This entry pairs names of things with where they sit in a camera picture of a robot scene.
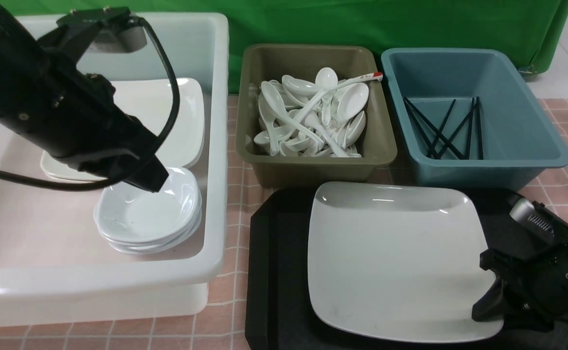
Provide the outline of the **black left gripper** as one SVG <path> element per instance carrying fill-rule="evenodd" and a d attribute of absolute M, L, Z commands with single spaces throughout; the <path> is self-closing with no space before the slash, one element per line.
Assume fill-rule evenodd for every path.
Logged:
<path fill-rule="evenodd" d="M 115 87 L 106 78 L 28 79 L 21 93 L 21 135 L 58 161 L 102 181 L 78 188 L 115 186 L 117 179 L 149 193 L 158 193 L 168 169 L 151 149 L 157 136 L 138 118 L 114 102 Z M 136 165 L 144 160 L 139 171 Z"/>

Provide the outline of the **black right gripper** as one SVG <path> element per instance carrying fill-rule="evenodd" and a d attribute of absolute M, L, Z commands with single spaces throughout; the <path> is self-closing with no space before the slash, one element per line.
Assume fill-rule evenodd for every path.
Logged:
<path fill-rule="evenodd" d="M 480 255 L 479 265 L 496 280 L 473 304 L 473 321 L 503 316 L 502 333 L 549 333 L 556 321 L 568 323 L 568 242 L 526 260 L 490 248 Z"/>

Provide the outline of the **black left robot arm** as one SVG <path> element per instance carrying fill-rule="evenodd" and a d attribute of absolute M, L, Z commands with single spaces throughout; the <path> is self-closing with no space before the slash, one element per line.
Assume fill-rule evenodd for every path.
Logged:
<path fill-rule="evenodd" d="M 40 38 L 0 4 L 0 124 L 80 172 L 84 184 L 45 181 L 0 171 L 0 180 L 33 188 L 88 192 L 126 182 L 151 193 L 168 171 L 156 152 L 177 121 L 177 77 L 150 23 L 128 7 L 72 10 Z M 159 135 L 114 102 L 115 87 L 77 64 L 86 51 L 134 53 L 149 37 L 167 73 L 172 107 Z"/>

